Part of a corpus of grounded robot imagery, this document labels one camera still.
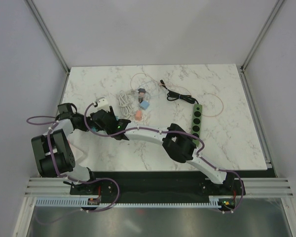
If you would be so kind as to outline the blue USB charger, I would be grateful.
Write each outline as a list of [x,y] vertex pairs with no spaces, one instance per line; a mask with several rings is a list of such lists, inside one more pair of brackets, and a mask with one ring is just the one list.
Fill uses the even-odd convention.
[[146,110],[150,106],[150,103],[146,100],[143,100],[142,102],[139,103],[139,107],[142,110]]

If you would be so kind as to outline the green power strip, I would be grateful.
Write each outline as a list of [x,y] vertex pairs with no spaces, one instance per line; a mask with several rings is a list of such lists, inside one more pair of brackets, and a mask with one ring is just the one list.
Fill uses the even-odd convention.
[[202,105],[195,104],[192,111],[191,134],[200,138],[201,122],[202,122]]

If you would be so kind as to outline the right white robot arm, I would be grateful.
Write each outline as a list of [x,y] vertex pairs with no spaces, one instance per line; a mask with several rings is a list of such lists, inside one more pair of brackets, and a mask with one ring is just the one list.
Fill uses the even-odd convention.
[[201,156],[205,144],[199,137],[186,133],[180,126],[172,123],[169,127],[151,127],[136,124],[128,119],[117,119],[112,107],[87,116],[90,104],[84,112],[84,123],[93,134],[100,137],[111,137],[115,140],[144,141],[163,147],[167,155],[179,163],[188,163],[203,173],[216,184],[217,191],[228,194],[234,188],[237,174],[210,163]]

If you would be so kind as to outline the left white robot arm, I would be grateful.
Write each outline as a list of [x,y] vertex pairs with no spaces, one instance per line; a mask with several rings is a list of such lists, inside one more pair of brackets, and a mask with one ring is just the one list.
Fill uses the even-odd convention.
[[68,141],[74,130],[88,131],[84,115],[77,112],[73,103],[58,105],[58,111],[48,131],[31,139],[38,172],[45,178],[61,177],[79,182],[87,194],[94,194],[98,181],[89,168],[76,164]]

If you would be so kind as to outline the white power strip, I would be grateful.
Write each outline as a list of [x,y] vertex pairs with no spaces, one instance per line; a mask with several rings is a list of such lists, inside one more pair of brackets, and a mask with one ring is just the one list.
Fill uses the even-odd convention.
[[73,152],[74,159],[77,165],[87,167],[88,165],[88,150],[83,148],[81,145],[76,145],[73,141],[68,139],[70,148]]

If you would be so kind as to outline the grey USB charger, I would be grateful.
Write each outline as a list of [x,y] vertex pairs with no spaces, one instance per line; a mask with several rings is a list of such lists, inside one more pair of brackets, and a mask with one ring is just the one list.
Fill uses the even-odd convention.
[[146,90],[144,88],[139,88],[138,89],[138,93],[139,94],[145,94],[146,93]]

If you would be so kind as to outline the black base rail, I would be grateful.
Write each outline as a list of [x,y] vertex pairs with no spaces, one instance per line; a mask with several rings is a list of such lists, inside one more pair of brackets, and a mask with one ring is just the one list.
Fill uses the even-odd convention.
[[71,195],[100,195],[104,202],[206,202],[210,196],[241,197],[244,184],[235,177],[230,186],[212,183],[200,171],[93,171],[98,181],[72,184]]

